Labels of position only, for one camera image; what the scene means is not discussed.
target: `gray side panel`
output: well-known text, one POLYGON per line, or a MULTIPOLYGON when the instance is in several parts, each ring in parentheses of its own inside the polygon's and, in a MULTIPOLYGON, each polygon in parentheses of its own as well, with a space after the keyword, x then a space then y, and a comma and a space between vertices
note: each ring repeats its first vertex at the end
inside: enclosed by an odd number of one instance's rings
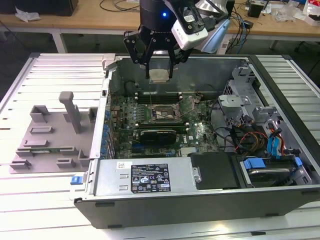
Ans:
MULTIPOLYGON (((310 133, 320 143, 320 92, 308 76, 293 62, 294 69, 282 56, 259 56, 274 82, 291 104, 310 133)), ((274 106, 267 92, 262 95, 270 106, 274 106)))
POLYGON ((106 229, 282 216, 319 197, 318 190, 307 194, 287 190, 78 203, 75 200, 75 206, 95 228, 106 229))

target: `wooden desk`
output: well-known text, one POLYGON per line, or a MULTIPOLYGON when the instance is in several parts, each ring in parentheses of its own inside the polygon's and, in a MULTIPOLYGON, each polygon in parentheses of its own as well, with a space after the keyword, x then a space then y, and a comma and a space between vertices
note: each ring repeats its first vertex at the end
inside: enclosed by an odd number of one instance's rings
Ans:
MULTIPOLYGON (((66 53, 64 33, 72 34, 116 34, 122 35, 125 30, 137 30, 140 24, 138 12, 110 12, 100 8, 101 0, 79 0, 72 16, 41 15, 41 20, 23 22, 14 15, 0 14, 0 20, 15 32, 50 33, 59 53, 66 53)), ((244 0, 236 0, 235 7, 244 0)), ((134 3, 124 2, 125 8, 133 7, 134 3)), ((116 9, 111 0, 103 3, 107 9, 116 9)), ((248 38, 265 40, 320 41, 320 27, 310 26, 297 19, 295 22, 276 22, 270 14, 260 15, 259 18, 247 16, 247 11, 240 8, 238 13, 254 23, 248 38)), ((238 32, 235 20, 231 21, 225 40, 232 38, 238 32)))

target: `aluminum extrusion table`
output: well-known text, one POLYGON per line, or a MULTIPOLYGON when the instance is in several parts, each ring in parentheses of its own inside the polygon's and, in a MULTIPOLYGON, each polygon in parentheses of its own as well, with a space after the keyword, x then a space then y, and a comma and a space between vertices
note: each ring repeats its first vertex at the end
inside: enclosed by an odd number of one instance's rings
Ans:
MULTIPOLYGON (((98 106, 105 77, 103 61, 114 54, 41 54, 27 60, 0 104, 0 239, 164 240, 164 239, 314 239, 320 238, 320 199, 285 216, 174 225, 95 229, 73 204, 75 172, 10 175, 8 165, 30 123, 34 104, 63 111, 60 91, 73 91, 80 111, 98 106)), ((319 89, 292 61, 258 58, 320 142, 319 89)))

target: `red wire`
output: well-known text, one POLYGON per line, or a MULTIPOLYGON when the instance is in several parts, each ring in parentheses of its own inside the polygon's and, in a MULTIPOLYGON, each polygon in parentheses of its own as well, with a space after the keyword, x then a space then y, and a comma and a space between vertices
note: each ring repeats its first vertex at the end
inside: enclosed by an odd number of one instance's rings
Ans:
POLYGON ((243 137, 241 138, 239 144, 241 144, 241 142, 246 138, 246 136, 247 136, 248 134, 260 134, 260 135, 262 135, 264 138, 268 139, 267 136, 266 136, 264 133, 262 133, 262 132, 250 131, 250 132, 247 132, 245 135, 243 135, 243 137))

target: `black plastic cover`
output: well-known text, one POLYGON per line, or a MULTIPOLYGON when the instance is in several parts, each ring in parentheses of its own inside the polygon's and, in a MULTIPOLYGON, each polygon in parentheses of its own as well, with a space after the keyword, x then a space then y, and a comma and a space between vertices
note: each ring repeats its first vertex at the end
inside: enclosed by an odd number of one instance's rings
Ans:
POLYGON ((227 153, 193 153, 190 157, 192 167, 200 171, 202 181, 196 184, 198 190, 239 188, 238 177, 227 153))

